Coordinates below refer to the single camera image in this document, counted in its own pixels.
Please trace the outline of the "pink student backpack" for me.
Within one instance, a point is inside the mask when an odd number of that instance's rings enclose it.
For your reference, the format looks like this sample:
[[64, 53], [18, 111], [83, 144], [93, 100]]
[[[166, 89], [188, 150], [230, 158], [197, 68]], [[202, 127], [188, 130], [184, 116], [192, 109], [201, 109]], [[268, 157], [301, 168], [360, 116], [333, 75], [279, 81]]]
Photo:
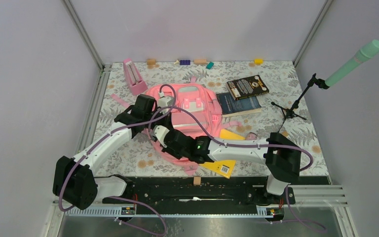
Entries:
[[[241, 126], [240, 122], [231, 121], [229, 123], [222, 124], [222, 108], [217, 100], [215, 92], [209, 90], [202, 85], [195, 83], [191, 79], [191, 83], [186, 84], [170, 84], [176, 91], [177, 99], [175, 106], [182, 108], [192, 115], [203, 125], [207, 132], [213, 137], [219, 138], [222, 129], [231, 126]], [[156, 85], [149, 88], [145, 94], [154, 97], [158, 100], [159, 89], [161, 85]], [[124, 108], [129, 107], [129, 104], [115, 94], [111, 95], [112, 99], [121, 104]], [[199, 127], [195, 120], [180, 110], [172, 110], [172, 124], [175, 129], [181, 131], [186, 136], [196, 138], [198, 136], [205, 136], [204, 131]], [[162, 147], [159, 142], [151, 141], [154, 149], [160, 156], [177, 166], [181, 166], [185, 173], [193, 175], [197, 170], [199, 164], [189, 161], [188, 158], [176, 159], [173, 156], [163, 153]]]

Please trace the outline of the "pink clear pencil case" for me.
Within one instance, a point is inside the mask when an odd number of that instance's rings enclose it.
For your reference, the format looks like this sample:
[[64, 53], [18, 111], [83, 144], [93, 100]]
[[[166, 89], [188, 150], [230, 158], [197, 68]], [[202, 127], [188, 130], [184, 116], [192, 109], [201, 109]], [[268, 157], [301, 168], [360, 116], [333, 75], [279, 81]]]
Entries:
[[249, 132], [245, 136], [245, 140], [257, 140], [257, 139], [258, 139], [258, 135], [256, 133], [253, 133], [253, 132]]

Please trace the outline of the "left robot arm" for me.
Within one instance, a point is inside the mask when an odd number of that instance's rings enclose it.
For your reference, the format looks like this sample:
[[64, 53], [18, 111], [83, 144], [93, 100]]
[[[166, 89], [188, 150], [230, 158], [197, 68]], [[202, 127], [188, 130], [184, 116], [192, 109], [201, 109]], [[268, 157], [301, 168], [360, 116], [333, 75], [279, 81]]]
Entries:
[[58, 197], [58, 207], [62, 212], [74, 207], [87, 209], [97, 199], [116, 197], [127, 203], [133, 198], [132, 188], [122, 178], [95, 178], [94, 174], [115, 151], [137, 134], [171, 121], [177, 91], [173, 86], [163, 84], [158, 95], [159, 99], [138, 95], [135, 103], [118, 114], [97, 141], [72, 158], [62, 156], [57, 160], [52, 192]]

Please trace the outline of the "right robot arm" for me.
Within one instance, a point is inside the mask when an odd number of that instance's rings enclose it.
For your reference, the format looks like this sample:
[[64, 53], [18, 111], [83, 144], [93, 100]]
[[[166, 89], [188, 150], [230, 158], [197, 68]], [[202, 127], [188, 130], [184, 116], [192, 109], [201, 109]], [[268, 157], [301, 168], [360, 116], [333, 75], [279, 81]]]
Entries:
[[181, 109], [203, 131], [197, 137], [185, 135], [172, 125], [172, 109], [172, 106], [158, 108], [148, 125], [163, 152], [200, 164], [223, 160], [262, 161], [270, 171], [263, 190], [264, 199], [269, 203], [278, 202], [288, 185], [297, 181], [300, 172], [313, 164], [310, 152], [280, 133], [273, 132], [262, 140], [220, 139], [212, 136], [192, 113]]

